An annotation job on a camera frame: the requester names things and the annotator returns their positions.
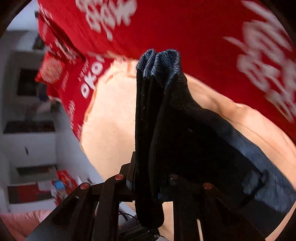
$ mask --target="cabinet door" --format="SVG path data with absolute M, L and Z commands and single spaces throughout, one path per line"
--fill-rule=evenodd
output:
M 56 163 L 55 133 L 3 135 L 2 149 L 14 167 Z

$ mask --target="beige fabric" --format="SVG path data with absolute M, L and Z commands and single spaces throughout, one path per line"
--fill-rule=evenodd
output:
M 90 162 L 104 180 L 117 174 L 129 163 L 135 147 L 137 60 L 115 61 L 99 79 L 96 92 L 85 116 L 81 145 Z M 296 147 L 288 136 L 258 111 L 236 104 L 199 80 L 186 75 L 193 99 L 203 108 L 215 111 L 235 129 L 258 145 L 296 189 Z M 274 241 L 291 214 L 266 238 Z M 165 222 L 160 233 L 173 240 L 173 210 L 163 204 Z

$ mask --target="black garment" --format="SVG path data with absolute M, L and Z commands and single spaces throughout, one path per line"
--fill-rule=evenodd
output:
M 175 50 L 148 50 L 139 60 L 135 138 L 136 189 L 146 197 L 136 211 L 147 226 L 162 224 L 158 193 L 171 173 L 214 184 L 263 237 L 295 203 L 292 185 L 261 149 L 192 99 Z

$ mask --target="metal screw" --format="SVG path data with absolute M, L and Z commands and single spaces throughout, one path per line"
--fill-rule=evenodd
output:
M 204 183 L 204 189 L 210 190 L 212 188 L 213 188 L 213 184 L 211 184 L 211 183 Z
M 89 183 L 82 183 L 80 185 L 80 189 L 82 189 L 82 190 L 88 189 L 88 187 L 89 187 Z
M 169 178 L 170 178 L 171 180 L 176 180 L 176 179 L 178 179 L 178 175 L 176 175 L 176 174 L 171 174 L 171 175 L 169 175 Z
M 124 178 L 124 175 L 122 175 L 122 174 L 117 174 L 116 176 L 115 176 L 115 180 L 122 180 Z

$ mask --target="pink fabric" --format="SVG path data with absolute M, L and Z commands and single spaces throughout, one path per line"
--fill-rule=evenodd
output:
M 51 213 L 51 211 L 33 211 L 19 214 L 0 214 L 0 218 L 16 241 L 26 237 Z

